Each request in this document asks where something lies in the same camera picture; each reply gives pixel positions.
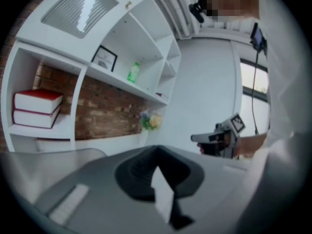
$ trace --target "picture frame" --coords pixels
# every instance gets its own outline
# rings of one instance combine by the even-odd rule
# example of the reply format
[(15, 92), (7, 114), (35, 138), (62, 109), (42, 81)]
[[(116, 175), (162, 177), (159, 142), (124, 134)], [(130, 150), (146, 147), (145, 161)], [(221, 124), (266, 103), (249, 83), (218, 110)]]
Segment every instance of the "picture frame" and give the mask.
[(100, 45), (92, 59), (92, 62), (113, 72), (117, 57), (118, 56), (112, 51)]

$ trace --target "white shelf unit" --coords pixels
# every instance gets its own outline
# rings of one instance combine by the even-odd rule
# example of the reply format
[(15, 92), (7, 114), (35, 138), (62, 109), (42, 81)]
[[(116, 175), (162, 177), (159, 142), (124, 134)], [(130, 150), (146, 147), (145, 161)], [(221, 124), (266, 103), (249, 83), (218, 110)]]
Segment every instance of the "white shelf unit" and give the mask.
[(71, 138), (70, 126), (71, 126), (70, 115), (59, 114), (52, 129), (20, 126), (13, 124), (12, 126), (9, 127), (9, 133), (14, 135), (36, 137), (36, 138), (70, 139)]
[[(106, 0), (74, 0), (74, 6), (57, 13), (57, 5), (61, 6), (66, 1), (42, 1), (24, 22), (17, 33), (17, 39), (87, 64), (120, 18), (144, 0), (115, 0), (114, 7), (107, 7)], [(52, 10), (55, 11), (53, 26), (42, 22)], [(96, 15), (100, 10), (104, 10), (105, 14), (98, 18)], [(83, 38), (73, 35), (75, 32), (86, 31), (88, 32)]]
[(167, 60), (169, 64), (173, 67), (175, 72), (177, 73), (177, 70), (179, 68), (180, 61), (181, 61), (181, 52), (180, 52), (180, 49), (176, 40), (173, 40), (171, 43)]
[(134, 7), (131, 13), (156, 42), (164, 58), (167, 58), (174, 36), (168, 23), (162, 23), (166, 18), (155, 1), (144, 0), (139, 6)]
[[(85, 76), (145, 98), (157, 107), (165, 108), (169, 103), (156, 93), (170, 98), (181, 54), (169, 24), (154, 0), (116, 0), (117, 5), (110, 8), (83, 38), (77, 37), (82, 35), (80, 33), (74, 36), (42, 23), (44, 16), (60, 1), (44, 0), (34, 10), (18, 32), (18, 40), (8, 58), (2, 81), (1, 117), (11, 152), (35, 152), (38, 137), (58, 139), (61, 143), (66, 142), (71, 150), (76, 149), (76, 109)], [(118, 55), (113, 72), (92, 63), (101, 45)], [(14, 94), (32, 89), (40, 62), (78, 75), (71, 113), (59, 115), (52, 129), (14, 125)], [(135, 62), (140, 63), (140, 72), (133, 84), (127, 81), (127, 76)]]
[[(60, 114), (52, 129), (15, 125), (12, 119), (13, 100), (17, 92), (33, 88), (40, 62), (78, 75), (71, 114)], [(11, 152), (21, 149), (36, 150), (35, 138), (68, 139), (75, 148), (75, 120), (78, 97), (87, 66), (53, 52), (16, 41), (4, 70), (1, 88), (1, 118), (8, 148)], [(27, 140), (27, 145), (19, 145)]]

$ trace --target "plastic bottle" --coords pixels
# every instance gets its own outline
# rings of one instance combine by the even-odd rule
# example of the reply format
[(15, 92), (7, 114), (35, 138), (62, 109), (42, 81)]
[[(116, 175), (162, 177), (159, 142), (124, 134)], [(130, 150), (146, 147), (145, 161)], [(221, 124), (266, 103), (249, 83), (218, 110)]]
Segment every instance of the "plastic bottle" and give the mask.
[(131, 70), (128, 74), (127, 80), (130, 82), (135, 83), (138, 72), (140, 71), (139, 69), (140, 64), (138, 62), (136, 62), (132, 67)]

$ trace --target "flower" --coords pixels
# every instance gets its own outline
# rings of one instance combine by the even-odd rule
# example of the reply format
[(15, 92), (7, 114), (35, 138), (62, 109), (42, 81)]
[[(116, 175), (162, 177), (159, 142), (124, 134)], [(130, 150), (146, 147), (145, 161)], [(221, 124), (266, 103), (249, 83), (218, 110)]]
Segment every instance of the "flower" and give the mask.
[(159, 128), (161, 125), (161, 116), (160, 115), (152, 115), (150, 118), (150, 125), (152, 128)]
[(149, 116), (149, 115), (148, 115), (148, 111), (145, 110), (145, 111), (141, 112), (141, 113), (140, 113), (140, 116), (141, 116), (142, 118), (147, 118), (147, 117)]

